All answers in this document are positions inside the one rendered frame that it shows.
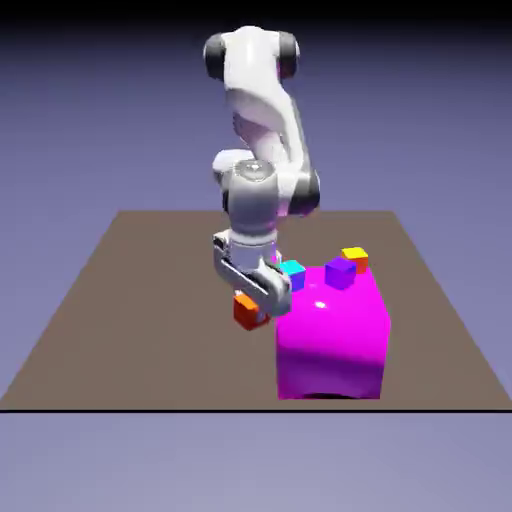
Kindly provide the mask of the large magenta box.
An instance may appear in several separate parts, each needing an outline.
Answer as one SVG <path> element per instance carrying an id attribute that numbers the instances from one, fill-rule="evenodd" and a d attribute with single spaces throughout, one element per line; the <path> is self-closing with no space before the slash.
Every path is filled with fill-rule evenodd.
<path id="1" fill-rule="evenodd" d="M 276 319 L 278 397 L 378 399 L 391 332 L 386 305 L 370 269 L 337 290 L 325 284 L 324 265 L 306 268 L 291 311 Z"/>

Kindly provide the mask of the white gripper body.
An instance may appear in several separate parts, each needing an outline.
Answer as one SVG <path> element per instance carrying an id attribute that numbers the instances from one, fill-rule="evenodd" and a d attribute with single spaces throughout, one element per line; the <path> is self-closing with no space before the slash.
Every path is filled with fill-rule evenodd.
<path id="1" fill-rule="evenodd" d="M 226 234 L 214 234 L 212 242 L 215 270 L 234 290 L 245 293 L 271 317 L 290 311 L 291 281 L 276 265 L 267 263 L 259 256 L 254 270 L 242 270 L 230 259 Z"/>

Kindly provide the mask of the small purple cube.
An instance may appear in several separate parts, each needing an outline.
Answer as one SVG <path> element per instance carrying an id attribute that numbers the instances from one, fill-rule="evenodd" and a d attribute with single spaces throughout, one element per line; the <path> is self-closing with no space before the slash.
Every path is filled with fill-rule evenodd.
<path id="1" fill-rule="evenodd" d="M 324 282 L 337 290 L 350 287 L 357 274 L 357 264 L 352 260 L 336 257 L 324 265 Z"/>

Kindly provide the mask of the small yellow cube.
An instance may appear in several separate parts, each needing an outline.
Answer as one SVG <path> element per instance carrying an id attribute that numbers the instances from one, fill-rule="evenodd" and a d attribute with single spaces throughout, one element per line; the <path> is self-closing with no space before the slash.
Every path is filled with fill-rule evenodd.
<path id="1" fill-rule="evenodd" d="M 364 274 L 368 268 L 369 257 L 362 247 L 348 247 L 341 250 L 341 256 L 356 264 L 356 273 Z"/>

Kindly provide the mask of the small cyan cube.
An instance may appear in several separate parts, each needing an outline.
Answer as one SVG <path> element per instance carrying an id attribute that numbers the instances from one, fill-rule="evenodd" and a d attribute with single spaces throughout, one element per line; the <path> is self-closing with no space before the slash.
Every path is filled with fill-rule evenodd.
<path id="1" fill-rule="evenodd" d="M 304 266 L 296 260 L 287 260 L 282 261 L 279 267 L 289 277 L 293 292 L 304 288 L 306 277 L 306 268 Z"/>

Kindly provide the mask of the small orange cube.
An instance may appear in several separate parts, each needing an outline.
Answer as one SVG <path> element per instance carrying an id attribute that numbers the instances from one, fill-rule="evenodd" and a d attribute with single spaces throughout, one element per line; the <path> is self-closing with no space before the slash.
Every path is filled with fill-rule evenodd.
<path id="1" fill-rule="evenodd" d="M 237 291 L 233 297 L 233 317 L 247 331 L 259 328 L 270 321 L 270 317 L 258 304 L 241 291 Z"/>

